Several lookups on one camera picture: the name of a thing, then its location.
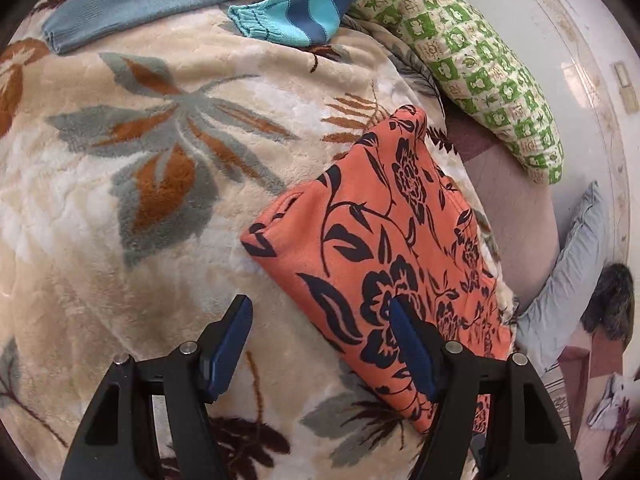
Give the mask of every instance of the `light blue pillow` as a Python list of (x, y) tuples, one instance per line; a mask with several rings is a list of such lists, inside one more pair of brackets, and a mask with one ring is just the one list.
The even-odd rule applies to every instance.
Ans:
[(569, 342), (596, 288), (607, 251), (609, 208), (594, 180), (580, 200), (554, 270), (516, 320), (516, 345), (541, 375)]

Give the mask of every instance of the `black fur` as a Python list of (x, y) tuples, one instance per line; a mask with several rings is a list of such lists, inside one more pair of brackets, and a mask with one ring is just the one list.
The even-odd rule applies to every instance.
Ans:
[(582, 314), (582, 325), (587, 332), (593, 333), (602, 323), (609, 339), (627, 338), (633, 307), (631, 272), (624, 264), (612, 264), (600, 273), (596, 289)]

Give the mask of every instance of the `beige floral blanket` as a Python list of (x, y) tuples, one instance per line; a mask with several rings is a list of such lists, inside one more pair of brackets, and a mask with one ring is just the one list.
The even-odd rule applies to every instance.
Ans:
[[(351, 22), (303, 51), (240, 36), (224, 6), (57, 57), (39, 35), (53, 6), (0, 56), (0, 418), (32, 467), (59, 478), (114, 354), (167, 354), (243, 293), (252, 332), (209, 409), (232, 478), (407, 478), (421, 437), (340, 366), (238, 238), (285, 188), (412, 103), (500, 275), (428, 70), (375, 25)], [(164, 472), (178, 478), (156, 408)]]

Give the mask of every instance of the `metal screw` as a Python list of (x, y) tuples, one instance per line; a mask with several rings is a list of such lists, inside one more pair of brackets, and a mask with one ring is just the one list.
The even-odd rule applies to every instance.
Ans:
[(113, 356), (113, 362), (116, 363), (118, 366), (123, 365), (124, 363), (126, 363), (129, 358), (131, 356), (129, 354), (116, 354)]
[(513, 359), (513, 362), (516, 363), (518, 366), (524, 366), (529, 362), (529, 360), (527, 359), (527, 356), (520, 353), (515, 353), (513, 356), (511, 356), (511, 359)]
[(180, 345), (180, 352), (189, 355), (193, 354), (198, 349), (198, 343), (195, 341), (185, 341)]
[(447, 344), (444, 345), (444, 348), (447, 349), (447, 352), (450, 354), (459, 354), (462, 352), (462, 345), (457, 341), (447, 341)]

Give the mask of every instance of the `orange fabric with black flowers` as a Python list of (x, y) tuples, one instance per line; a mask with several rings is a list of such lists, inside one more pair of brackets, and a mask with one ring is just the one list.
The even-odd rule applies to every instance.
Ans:
[[(241, 236), (346, 363), (421, 432), (434, 409), (415, 391), (389, 327), (391, 298), (477, 355), (505, 359), (511, 343), (476, 218), (434, 164), (426, 122), (420, 108), (399, 108)], [(479, 397), (476, 431), (486, 428), (487, 409)]]

